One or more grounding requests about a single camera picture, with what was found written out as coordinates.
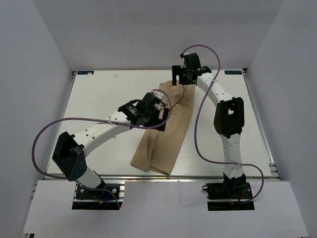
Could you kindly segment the beige t shirt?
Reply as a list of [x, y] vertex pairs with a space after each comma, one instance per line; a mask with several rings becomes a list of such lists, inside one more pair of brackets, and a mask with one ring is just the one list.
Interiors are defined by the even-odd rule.
[[168, 176], [174, 168], [193, 115], [195, 85], [173, 86], [171, 81], [167, 81], [161, 83], [159, 89], [171, 100], [171, 116], [165, 131], [147, 129], [144, 132], [130, 165], [144, 172]]

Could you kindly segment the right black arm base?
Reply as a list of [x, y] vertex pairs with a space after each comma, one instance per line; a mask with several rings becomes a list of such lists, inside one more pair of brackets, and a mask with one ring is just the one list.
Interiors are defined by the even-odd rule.
[[255, 209], [251, 186], [246, 176], [229, 179], [224, 176], [223, 182], [206, 183], [202, 190], [207, 193], [209, 211], [251, 211]]

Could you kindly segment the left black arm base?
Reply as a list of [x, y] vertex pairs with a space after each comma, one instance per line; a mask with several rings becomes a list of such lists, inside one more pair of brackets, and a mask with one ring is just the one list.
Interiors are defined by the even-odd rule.
[[118, 180], [105, 180], [98, 191], [89, 190], [76, 183], [72, 210], [118, 211], [124, 197], [124, 183]]

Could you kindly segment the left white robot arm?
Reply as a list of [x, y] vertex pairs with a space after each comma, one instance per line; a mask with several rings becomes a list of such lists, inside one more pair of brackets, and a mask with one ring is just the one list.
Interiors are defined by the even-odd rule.
[[171, 100], [162, 90], [148, 92], [143, 99], [132, 100], [107, 119], [75, 134], [63, 132], [57, 139], [53, 161], [68, 181], [81, 184], [94, 198], [104, 194], [103, 179], [87, 166], [86, 158], [99, 146], [132, 128], [163, 131], [171, 115]]

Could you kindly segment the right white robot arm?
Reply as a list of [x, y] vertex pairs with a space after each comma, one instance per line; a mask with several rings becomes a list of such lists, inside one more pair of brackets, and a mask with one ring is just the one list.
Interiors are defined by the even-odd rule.
[[246, 176], [241, 165], [240, 138], [245, 124], [244, 101], [233, 97], [217, 81], [207, 66], [201, 66], [196, 53], [181, 54], [181, 65], [172, 66], [172, 85], [195, 85], [215, 105], [214, 128], [219, 134], [224, 153], [224, 193], [231, 198], [241, 193]]

